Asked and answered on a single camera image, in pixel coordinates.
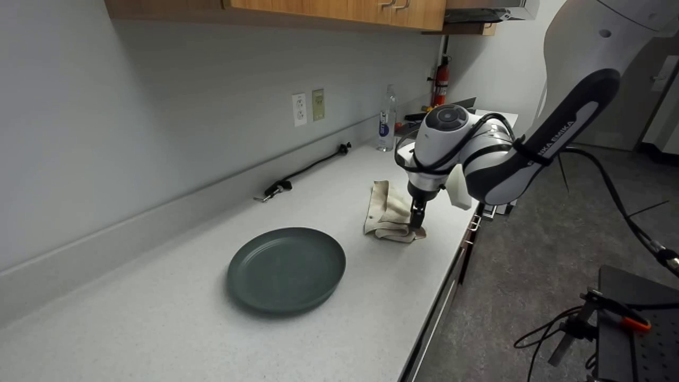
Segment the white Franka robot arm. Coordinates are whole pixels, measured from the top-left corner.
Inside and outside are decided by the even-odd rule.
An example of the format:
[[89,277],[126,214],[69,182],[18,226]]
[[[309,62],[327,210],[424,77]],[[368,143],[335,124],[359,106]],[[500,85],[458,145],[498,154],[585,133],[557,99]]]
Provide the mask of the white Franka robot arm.
[[443,104],[424,114],[408,157],[409,230],[461,170],[463,190],[482,203],[516,202],[617,96],[632,60],[679,26],[679,0],[568,0],[543,35],[545,99],[518,135],[500,112]]

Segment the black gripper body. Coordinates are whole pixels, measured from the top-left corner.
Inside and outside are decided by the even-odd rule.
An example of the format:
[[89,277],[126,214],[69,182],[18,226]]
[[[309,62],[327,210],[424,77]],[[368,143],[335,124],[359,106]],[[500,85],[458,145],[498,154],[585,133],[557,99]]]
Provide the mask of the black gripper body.
[[414,184],[408,184],[408,193],[409,193],[409,198],[412,198],[412,207],[414,207],[414,210],[424,210],[426,203],[433,200],[433,193],[432,193],[432,190],[422,190],[422,189],[418,189],[418,186],[414,186]]

